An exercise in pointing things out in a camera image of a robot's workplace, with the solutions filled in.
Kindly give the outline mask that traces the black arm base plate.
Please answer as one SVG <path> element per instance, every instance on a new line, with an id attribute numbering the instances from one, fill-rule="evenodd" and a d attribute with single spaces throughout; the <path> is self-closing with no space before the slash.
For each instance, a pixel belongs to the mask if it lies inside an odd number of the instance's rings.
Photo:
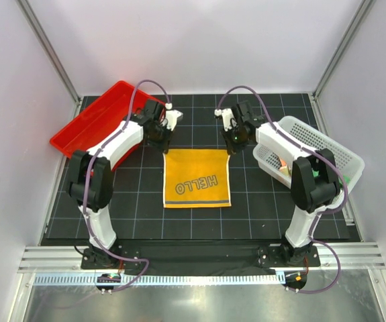
<path id="1" fill-rule="evenodd" d="M 118 239 L 110 249 L 79 251 L 85 270 L 141 270 L 148 276 L 252 276 L 320 266 L 316 245 L 293 248 L 284 239 Z"/>

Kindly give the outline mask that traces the yellow blue hello towel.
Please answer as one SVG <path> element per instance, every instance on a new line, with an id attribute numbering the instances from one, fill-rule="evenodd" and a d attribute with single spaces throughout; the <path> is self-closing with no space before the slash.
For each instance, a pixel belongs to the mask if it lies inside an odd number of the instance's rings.
<path id="1" fill-rule="evenodd" d="M 229 161 L 225 150 L 170 150 L 164 155 L 164 208 L 230 207 Z"/>

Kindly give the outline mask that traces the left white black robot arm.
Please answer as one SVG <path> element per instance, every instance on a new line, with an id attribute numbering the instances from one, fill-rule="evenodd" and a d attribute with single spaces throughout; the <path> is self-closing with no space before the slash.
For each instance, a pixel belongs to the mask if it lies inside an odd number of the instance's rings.
<path id="1" fill-rule="evenodd" d="M 77 202 L 97 261 L 104 268 L 119 263 L 117 236 L 111 224 L 109 204 L 113 196 L 113 169 L 135 146 L 144 142 L 166 154 L 183 113 L 170 103 L 153 99 L 138 112 L 127 114 L 103 141 L 86 151 L 77 150 L 70 158 L 68 194 Z"/>

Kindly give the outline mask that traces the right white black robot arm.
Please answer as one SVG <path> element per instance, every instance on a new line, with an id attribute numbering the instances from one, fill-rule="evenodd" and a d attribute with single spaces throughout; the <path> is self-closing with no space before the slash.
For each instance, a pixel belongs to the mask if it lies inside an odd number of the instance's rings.
<path id="1" fill-rule="evenodd" d="M 300 142 L 278 123 L 256 115 L 248 101 L 214 112 L 221 119 L 221 134 L 229 155 L 246 148 L 249 142 L 269 148 L 291 169 L 291 198 L 295 204 L 291 223 L 284 233 L 281 260 L 298 266 L 310 251 L 312 235 L 322 212 L 340 195 L 340 173 L 333 153 Z"/>

